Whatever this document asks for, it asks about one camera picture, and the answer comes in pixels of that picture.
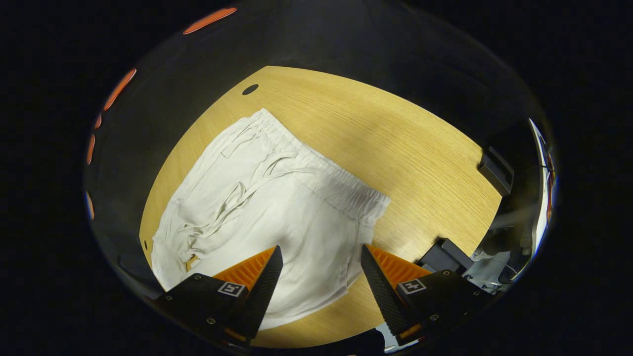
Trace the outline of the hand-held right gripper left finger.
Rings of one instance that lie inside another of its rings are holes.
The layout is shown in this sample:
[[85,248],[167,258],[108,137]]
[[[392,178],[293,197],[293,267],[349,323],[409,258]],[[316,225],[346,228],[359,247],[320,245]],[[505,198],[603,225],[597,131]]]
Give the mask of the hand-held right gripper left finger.
[[274,246],[213,276],[194,273],[154,300],[168,320],[219,348],[256,338],[283,268]]

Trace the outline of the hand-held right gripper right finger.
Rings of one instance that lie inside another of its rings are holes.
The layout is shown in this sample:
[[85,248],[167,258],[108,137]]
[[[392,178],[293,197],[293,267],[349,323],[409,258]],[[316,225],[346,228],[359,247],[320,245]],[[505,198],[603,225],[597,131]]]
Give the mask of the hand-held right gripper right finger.
[[400,346],[444,338],[495,299],[456,272],[430,272],[372,245],[362,245],[361,266]]

